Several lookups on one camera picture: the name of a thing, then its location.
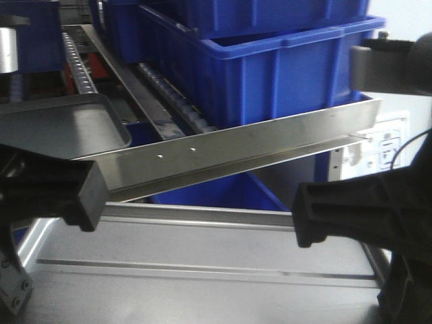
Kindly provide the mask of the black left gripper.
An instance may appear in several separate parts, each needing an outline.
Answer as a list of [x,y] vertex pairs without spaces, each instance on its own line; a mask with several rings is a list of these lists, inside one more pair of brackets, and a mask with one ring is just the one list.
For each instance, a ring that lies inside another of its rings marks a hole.
[[93,232],[108,196],[95,161],[59,159],[1,145],[1,313],[18,315],[33,291],[10,225],[60,217]]

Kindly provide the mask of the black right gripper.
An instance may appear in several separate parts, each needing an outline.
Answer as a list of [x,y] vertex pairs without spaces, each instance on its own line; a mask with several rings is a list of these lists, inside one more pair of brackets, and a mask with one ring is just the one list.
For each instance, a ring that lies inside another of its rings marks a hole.
[[431,265],[417,261],[431,259],[431,171],[301,183],[292,216],[301,248],[341,236],[394,252],[377,296],[383,322],[431,322]]

